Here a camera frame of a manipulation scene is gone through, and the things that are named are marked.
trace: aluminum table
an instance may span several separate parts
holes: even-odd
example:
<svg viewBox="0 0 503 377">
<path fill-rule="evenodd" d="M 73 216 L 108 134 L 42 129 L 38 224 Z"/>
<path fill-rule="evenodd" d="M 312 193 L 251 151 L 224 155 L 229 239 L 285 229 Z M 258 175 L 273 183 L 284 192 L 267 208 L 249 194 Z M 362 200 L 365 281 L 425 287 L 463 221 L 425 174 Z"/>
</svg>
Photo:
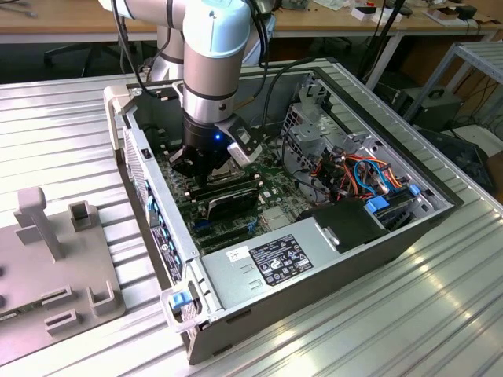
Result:
<svg viewBox="0 0 503 377">
<path fill-rule="evenodd" d="M 159 285 L 108 140 L 102 90 L 132 77 L 0 86 L 0 226 L 13 222 L 22 187 L 42 186 L 49 213 L 79 199 L 97 205 L 127 305 L 123 317 L 0 375 L 503 375 L 503 207 L 344 68 L 313 64 L 465 205 L 398 260 L 189 366 L 157 303 Z M 358 128 L 351 112 L 332 110 Z"/>
</svg>

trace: warning label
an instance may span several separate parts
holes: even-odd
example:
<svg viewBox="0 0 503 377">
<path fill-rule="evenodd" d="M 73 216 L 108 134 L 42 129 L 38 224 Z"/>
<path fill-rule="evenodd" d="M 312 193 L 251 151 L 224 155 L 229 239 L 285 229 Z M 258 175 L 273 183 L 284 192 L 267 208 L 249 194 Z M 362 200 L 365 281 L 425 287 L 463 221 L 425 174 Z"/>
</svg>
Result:
<svg viewBox="0 0 503 377">
<path fill-rule="evenodd" d="M 313 268 L 292 234 L 251 249 L 249 252 L 270 286 Z"/>
</svg>

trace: white sticker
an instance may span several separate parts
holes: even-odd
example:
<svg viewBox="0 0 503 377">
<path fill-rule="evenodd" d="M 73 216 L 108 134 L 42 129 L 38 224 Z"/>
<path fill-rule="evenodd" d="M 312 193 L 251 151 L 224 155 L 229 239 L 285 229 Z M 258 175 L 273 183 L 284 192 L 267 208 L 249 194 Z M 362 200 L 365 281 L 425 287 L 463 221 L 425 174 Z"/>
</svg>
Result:
<svg viewBox="0 0 503 377">
<path fill-rule="evenodd" d="M 237 262 L 240 259 L 249 257 L 250 253 L 248 253 L 248 246 L 238 247 L 237 249 L 227 251 L 227 257 L 231 262 Z"/>
</svg>

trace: blue drive bracket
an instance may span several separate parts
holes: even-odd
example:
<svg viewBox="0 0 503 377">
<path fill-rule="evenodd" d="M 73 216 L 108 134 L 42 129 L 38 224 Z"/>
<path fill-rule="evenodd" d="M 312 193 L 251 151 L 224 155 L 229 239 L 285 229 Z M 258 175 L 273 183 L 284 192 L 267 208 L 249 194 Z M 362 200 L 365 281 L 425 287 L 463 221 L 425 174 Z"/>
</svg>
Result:
<svg viewBox="0 0 503 377">
<path fill-rule="evenodd" d="M 376 196 L 375 198 L 367 200 L 367 204 L 365 207 L 370 213 L 374 214 L 378 210 L 382 210 L 383 208 L 389 207 L 389 203 L 382 196 Z"/>
</svg>

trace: cardboard box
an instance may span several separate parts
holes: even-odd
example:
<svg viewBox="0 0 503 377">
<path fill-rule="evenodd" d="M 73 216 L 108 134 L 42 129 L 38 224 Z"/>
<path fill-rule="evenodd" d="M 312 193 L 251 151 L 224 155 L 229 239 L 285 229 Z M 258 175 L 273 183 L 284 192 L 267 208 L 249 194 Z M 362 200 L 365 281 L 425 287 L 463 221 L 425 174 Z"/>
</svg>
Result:
<svg viewBox="0 0 503 377">
<path fill-rule="evenodd" d="M 392 13 L 393 13 L 393 9 L 384 8 L 383 16 L 381 18 L 380 17 L 380 8 L 377 8 L 376 12 L 373 14 L 372 21 L 377 24 L 379 22 L 379 19 L 381 18 L 380 24 L 384 25 L 387 23 L 387 21 L 389 20 Z M 397 24 L 398 22 L 400 22 L 402 20 L 402 18 L 403 18 L 403 16 L 400 13 L 397 14 L 393 24 Z"/>
<path fill-rule="evenodd" d="M 437 20 L 456 20 L 458 13 L 451 8 L 428 9 L 428 14 Z"/>
<path fill-rule="evenodd" d="M 372 6 L 357 6 L 351 11 L 351 15 L 360 21 L 369 21 L 374 14 L 376 14 L 376 8 Z"/>
</svg>

